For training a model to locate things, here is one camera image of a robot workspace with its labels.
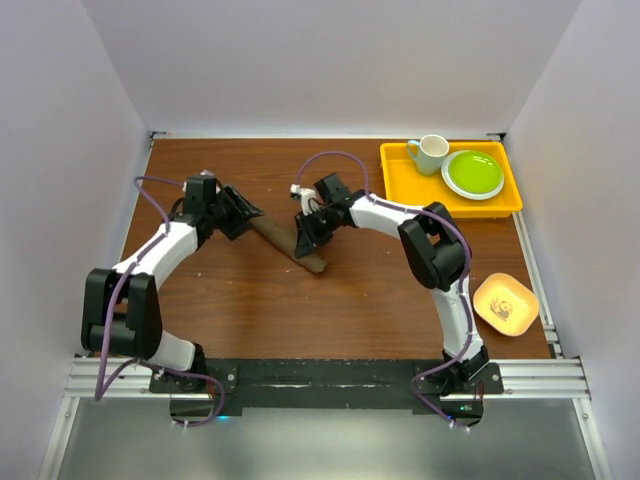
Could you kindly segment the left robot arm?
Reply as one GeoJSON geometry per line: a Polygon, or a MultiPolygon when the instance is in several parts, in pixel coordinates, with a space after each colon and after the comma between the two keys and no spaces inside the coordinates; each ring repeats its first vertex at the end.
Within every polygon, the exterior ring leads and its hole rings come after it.
{"type": "Polygon", "coordinates": [[[177,186],[182,194],[169,210],[159,211],[162,222],[151,238],[128,258],[111,268],[95,268],[86,277],[81,343],[101,357],[97,399],[115,379],[106,372],[109,355],[128,357],[168,374],[185,392],[215,384],[201,346],[164,328],[159,290],[215,232],[234,240],[264,213],[208,171],[177,186]]]}

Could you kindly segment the brown cloth napkin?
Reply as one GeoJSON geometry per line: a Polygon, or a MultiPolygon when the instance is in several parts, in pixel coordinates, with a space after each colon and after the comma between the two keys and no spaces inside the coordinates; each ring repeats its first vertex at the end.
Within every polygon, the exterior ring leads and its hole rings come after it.
{"type": "Polygon", "coordinates": [[[270,245],[310,273],[319,275],[326,270],[328,262],[316,253],[312,253],[302,258],[297,258],[295,256],[297,236],[289,227],[281,225],[268,216],[253,218],[249,223],[252,229],[270,245]]]}

